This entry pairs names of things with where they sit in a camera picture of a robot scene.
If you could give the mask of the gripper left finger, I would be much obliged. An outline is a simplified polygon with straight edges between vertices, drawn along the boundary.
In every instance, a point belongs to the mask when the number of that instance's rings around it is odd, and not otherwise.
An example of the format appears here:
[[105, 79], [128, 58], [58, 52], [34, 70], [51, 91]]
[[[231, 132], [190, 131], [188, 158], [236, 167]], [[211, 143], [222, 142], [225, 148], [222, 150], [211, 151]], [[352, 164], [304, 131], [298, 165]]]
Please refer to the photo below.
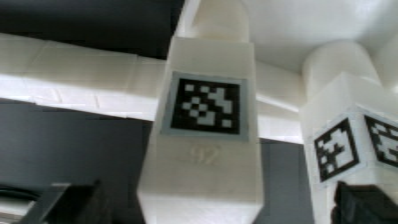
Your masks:
[[110, 224], [110, 205], [101, 182], [57, 183], [44, 191], [18, 224]]

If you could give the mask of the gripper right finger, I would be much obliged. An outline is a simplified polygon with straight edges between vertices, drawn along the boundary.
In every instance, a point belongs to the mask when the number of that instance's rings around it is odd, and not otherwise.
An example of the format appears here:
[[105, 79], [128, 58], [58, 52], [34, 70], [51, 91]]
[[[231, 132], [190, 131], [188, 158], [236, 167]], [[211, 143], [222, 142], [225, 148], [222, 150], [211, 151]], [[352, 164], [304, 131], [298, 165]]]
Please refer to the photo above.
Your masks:
[[398, 204], [375, 185], [337, 182], [330, 224], [398, 224]]

